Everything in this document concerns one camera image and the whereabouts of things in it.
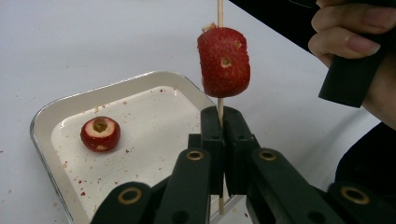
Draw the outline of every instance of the wooden skewer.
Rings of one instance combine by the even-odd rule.
[[[218,27],[223,27],[223,0],[218,0]],[[220,127],[223,129],[224,120],[224,99],[218,98],[218,115]],[[224,215],[224,195],[219,196],[219,214]]]
[[[218,0],[218,27],[223,27],[223,0]]]

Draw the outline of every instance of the hand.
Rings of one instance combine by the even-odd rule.
[[[318,0],[312,20],[317,34],[308,43],[311,52],[328,67],[333,55],[359,59],[375,54],[380,46],[360,34],[383,34],[396,27],[396,8]],[[396,40],[380,64],[363,106],[396,130]]]

